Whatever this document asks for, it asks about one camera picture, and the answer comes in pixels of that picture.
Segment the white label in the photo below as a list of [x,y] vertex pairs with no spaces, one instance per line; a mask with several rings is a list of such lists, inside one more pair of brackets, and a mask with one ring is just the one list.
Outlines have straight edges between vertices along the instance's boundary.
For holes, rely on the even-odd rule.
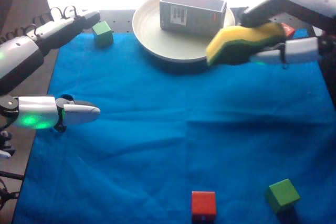
[[174,24],[187,25],[187,8],[172,5],[170,7],[170,22]]

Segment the gray box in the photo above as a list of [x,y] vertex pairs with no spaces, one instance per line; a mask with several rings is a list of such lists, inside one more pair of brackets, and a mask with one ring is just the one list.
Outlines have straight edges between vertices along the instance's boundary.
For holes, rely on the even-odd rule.
[[165,30],[214,37],[225,13],[224,0],[160,0],[160,26]]

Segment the robotic arm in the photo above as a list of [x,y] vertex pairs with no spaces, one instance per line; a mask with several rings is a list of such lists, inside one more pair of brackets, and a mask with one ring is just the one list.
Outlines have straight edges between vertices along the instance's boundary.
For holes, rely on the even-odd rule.
[[288,65],[336,55],[336,0],[266,0],[245,10],[241,16],[241,25],[260,26],[280,13],[288,13],[318,27],[325,31],[325,35],[287,40],[286,43],[265,48],[248,59],[238,59],[238,65],[248,62]]
[[74,8],[74,15],[66,17],[61,12],[61,19],[45,23],[42,26],[21,27],[22,36],[15,32],[1,37],[0,42],[0,115],[7,123],[0,127],[0,157],[9,158],[14,149],[8,143],[10,134],[4,131],[11,124],[33,129],[54,127],[64,132],[68,125],[94,121],[100,110],[92,103],[74,100],[70,95],[55,99],[53,96],[11,97],[8,95],[16,86],[29,77],[44,62],[51,49],[56,49],[70,42],[74,37],[100,20],[98,11],[85,11],[80,14]]

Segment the white plate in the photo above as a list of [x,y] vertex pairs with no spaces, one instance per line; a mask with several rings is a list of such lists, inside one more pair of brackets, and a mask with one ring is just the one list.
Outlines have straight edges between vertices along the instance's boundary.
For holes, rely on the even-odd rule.
[[[173,62],[196,62],[205,59],[210,38],[201,38],[162,30],[160,0],[148,0],[133,16],[133,31],[141,45],[151,54]],[[227,8],[224,27],[234,26],[235,17]]]

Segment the green cube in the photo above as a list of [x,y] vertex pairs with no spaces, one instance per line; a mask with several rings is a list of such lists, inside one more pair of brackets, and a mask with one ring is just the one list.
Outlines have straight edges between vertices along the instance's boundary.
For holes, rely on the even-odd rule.
[[265,196],[272,210],[276,214],[300,200],[300,195],[289,179],[285,179],[269,186]]
[[112,31],[106,21],[95,24],[92,30],[99,47],[106,47],[113,43]]

